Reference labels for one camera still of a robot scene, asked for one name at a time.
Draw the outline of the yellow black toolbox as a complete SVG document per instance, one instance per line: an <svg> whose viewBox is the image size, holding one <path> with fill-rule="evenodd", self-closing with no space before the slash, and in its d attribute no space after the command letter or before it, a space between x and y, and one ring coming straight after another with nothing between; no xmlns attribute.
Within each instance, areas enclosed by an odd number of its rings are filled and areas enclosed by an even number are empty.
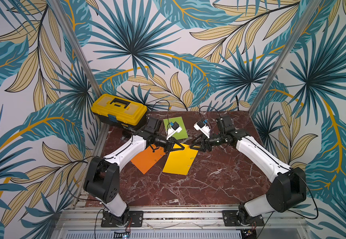
<svg viewBox="0 0 346 239"><path fill-rule="evenodd" d="M117 96L103 94L96 100L91 111L102 123L137 131L147 122L147 107L141 103Z"/></svg>

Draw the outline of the orange paper sheet stack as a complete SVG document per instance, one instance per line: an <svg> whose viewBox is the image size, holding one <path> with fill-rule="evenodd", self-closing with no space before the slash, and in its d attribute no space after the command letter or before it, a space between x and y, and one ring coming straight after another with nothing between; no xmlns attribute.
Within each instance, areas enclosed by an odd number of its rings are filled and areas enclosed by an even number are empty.
<svg viewBox="0 0 346 239"><path fill-rule="evenodd" d="M131 162L143 174L146 174L165 154L164 149L161 147L158 149L148 147L144 151L138 153Z"/></svg>

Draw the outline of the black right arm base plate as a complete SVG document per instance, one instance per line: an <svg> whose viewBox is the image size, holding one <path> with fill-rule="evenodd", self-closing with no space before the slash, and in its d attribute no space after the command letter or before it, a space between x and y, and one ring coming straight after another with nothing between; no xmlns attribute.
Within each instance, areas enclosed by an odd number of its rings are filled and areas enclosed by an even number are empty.
<svg viewBox="0 0 346 239"><path fill-rule="evenodd" d="M222 219L225 227L256 227L264 225L262 215L251 217L239 210L222 211Z"/></svg>

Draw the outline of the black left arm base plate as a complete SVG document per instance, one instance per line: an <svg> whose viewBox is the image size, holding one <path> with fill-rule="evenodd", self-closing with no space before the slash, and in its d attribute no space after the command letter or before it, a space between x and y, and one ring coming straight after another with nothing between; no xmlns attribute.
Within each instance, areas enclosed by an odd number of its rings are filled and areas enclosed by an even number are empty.
<svg viewBox="0 0 346 239"><path fill-rule="evenodd" d="M130 226L131 228L140 228L143 224L143 219L143 211L125 211L121 217L116 217L110 212L104 211L101 227L114 228Z"/></svg>

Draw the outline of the aluminium corner post left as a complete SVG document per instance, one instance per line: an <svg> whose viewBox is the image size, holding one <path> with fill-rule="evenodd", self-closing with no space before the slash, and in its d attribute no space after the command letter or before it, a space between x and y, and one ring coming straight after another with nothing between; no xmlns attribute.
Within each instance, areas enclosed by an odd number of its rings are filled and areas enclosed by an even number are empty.
<svg viewBox="0 0 346 239"><path fill-rule="evenodd" d="M66 34L67 39L69 40L70 44L71 44L71 48L72 50L75 52L77 60L79 61L79 63L81 64L81 67L83 68L88 82L90 83L93 92L95 93L95 95L97 97L100 97L102 95L102 92L99 88L99 85L97 83L97 80L89 66L89 63L83 53L83 50L77 40L76 34L73 30L72 25L69 24L68 22L68 18L67 15L64 11L64 9L62 8L62 5L60 3L60 1L56 1L56 0L50 0L49 4L51 6L51 8L53 9L57 20L59 21L62 30L64 31L64 33Z"/></svg>

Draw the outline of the aluminium corner post right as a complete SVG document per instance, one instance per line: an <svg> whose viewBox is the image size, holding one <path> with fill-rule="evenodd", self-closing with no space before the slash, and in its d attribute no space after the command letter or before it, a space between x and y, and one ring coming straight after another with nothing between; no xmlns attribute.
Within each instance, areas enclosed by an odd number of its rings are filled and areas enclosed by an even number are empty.
<svg viewBox="0 0 346 239"><path fill-rule="evenodd" d="M274 77L277 75L277 72L281 68L283 62L285 61L287 56L290 54L291 50L295 46L298 39L301 37L303 30L306 28L309 20L311 19L314 12L318 9L318 6L321 2L322 1L311 1L309 5L307 5L307 8L305 9L304 14L299 19L299 23L294 28L294 32L289 36L289 39L286 45L284 46L283 50L279 54L273 68L269 72L264 83L261 85L261 88L259 92L257 93L254 99L254 102L249 109L250 116L252 116L255 113L259 105L259 102L263 99L266 91L268 90L272 81L274 80Z"/></svg>

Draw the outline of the green paper sheet stack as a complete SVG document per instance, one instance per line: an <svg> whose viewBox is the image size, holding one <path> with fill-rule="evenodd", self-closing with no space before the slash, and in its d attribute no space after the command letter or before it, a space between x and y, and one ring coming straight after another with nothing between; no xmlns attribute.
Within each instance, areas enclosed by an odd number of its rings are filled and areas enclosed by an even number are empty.
<svg viewBox="0 0 346 239"><path fill-rule="evenodd" d="M177 140L187 139L188 133L182 117L164 119L167 138L174 137Z"/></svg>

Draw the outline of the aluminium front rail frame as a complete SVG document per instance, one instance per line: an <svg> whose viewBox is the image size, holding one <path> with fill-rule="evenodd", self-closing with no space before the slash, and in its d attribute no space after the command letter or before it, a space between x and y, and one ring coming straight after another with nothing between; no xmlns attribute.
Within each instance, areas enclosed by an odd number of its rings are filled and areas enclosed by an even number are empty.
<svg viewBox="0 0 346 239"><path fill-rule="evenodd" d="M267 213L253 226L226 226L233 205L131 207L137 219L128 228L102 227L102 209L65 210L51 235L53 239L311 239L306 220L290 212Z"/></svg>

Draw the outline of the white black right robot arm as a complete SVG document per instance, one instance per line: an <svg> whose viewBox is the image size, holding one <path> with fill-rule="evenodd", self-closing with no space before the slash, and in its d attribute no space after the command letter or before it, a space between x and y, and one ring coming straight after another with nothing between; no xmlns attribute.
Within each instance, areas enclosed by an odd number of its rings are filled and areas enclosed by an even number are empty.
<svg viewBox="0 0 346 239"><path fill-rule="evenodd" d="M285 212L306 200L306 176L301 168L292 168L261 146L245 129L236 128L229 116L216 119L218 133L211 133L206 121L194 124L202 133L190 145L197 151L211 151L215 146L227 144L248 157L271 183L268 191L255 199L242 203L238 209L240 222L270 212Z"/></svg>

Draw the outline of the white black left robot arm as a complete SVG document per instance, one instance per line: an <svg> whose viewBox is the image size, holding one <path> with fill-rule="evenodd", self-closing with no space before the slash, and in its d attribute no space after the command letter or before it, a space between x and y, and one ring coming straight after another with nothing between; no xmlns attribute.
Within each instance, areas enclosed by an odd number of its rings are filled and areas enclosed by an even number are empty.
<svg viewBox="0 0 346 239"><path fill-rule="evenodd" d="M177 122L170 123L167 135L159 133L162 121L148 118L141 129L114 152L104 157L94 157L89 163L83 189L98 199L115 217L122 217L128 206L119 195L120 172L140 152L154 145L164 152L184 150L173 135L182 131Z"/></svg>

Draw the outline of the aluminium corner post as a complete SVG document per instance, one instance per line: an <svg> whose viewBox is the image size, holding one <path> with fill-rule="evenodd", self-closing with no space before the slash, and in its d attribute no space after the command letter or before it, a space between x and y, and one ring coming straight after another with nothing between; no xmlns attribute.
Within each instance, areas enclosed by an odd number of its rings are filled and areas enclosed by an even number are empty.
<svg viewBox="0 0 346 239"><path fill-rule="evenodd" d="M49 4L51 6L51 8L53 9L57 20L59 21L62 30L64 31L64 33L66 34L67 39L69 40L70 44L71 44L71 48L72 50L75 52L77 60L79 61L79 63L81 64L81 67L83 68L88 82L90 83L93 92L95 93L95 95L97 97L100 97L102 95L102 92L99 88L99 85L97 83L97 80L89 66L89 63L83 53L83 50L77 40L76 34L73 30L72 25L69 24L68 22L68 18L67 15L64 11L64 9L62 8L62 5L60 3L60 1L56 1L56 0L50 0Z"/></svg>
<svg viewBox="0 0 346 239"><path fill-rule="evenodd" d="M283 62L285 61L287 56L290 54L291 50L295 46L298 39L301 37L303 30L306 28L309 20L311 19L314 12L318 9L318 6L321 2L322 1L311 1L309 5L307 5L307 8L305 9L304 14L299 19L299 23L294 28L294 32L289 36L289 39L286 45L284 46L283 50L279 54L273 68L269 72L264 83L261 85L261 88L259 92L257 93L254 99L254 102L249 109L250 116L252 116L255 113L259 105L259 102L263 99L266 91L268 90L272 81L274 80L274 77L277 75L277 72L281 68Z"/></svg>

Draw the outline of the yellow paper sheet stack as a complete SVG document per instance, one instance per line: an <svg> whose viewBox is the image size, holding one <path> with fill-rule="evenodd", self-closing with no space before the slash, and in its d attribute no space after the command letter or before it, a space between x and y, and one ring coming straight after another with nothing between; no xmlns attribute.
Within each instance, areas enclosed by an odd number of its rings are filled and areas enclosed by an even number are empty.
<svg viewBox="0 0 346 239"><path fill-rule="evenodd" d="M171 151L163 168L163 173L187 175L197 154L197 150L190 149L189 145L185 146L185 150Z"/></svg>

